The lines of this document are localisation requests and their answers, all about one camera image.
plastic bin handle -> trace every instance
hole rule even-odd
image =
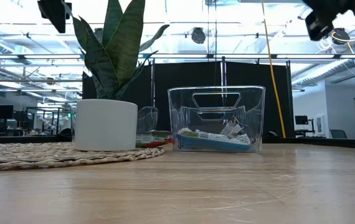
[[[226,97],[227,95],[238,95],[239,97],[237,98],[237,101],[234,103],[233,106],[199,106],[195,96],[197,95],[220,95],[220,97]],[[191,98],[196,105],[197,109],[200,111],[205,111],[205,112],[217,112],[217,111],[232,111],[236,109],[237,105],[239,104],[241,100],[241,93],[240,92],[226,92],[226,93],[221,93],[221,92],[207,92],[207,93],[193,93],[191,95]]]

snake plant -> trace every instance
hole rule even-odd
[[[140,45],[146,0],[132,0],[125,12],[122,12],[119,0],[108,0],[100,42],[88,22],[74,17],[64,0],[61,1],[73,19],[85,65],[93,74],[97,98],[121,100],[129,84],[143,71],[145,62],[156,53],[149,54],[137,67],[139,52],[151,47],[169,25],[160,27],[151,40]]]

desk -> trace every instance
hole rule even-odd
[[[355,149],[265,144],[0,172],[0,223],[353,224]]]

clear plastic bin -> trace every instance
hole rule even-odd
[[[168,96],[174,150],[262,150],[265,87],[172,88]]]

office chair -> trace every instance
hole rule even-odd
[[[340,138],[340,139],[347,139],[348,137],[346,136],[346,133],[344,130],[334,130],[330,129],[329,130],[331,133],[331,137],[333,138]]]

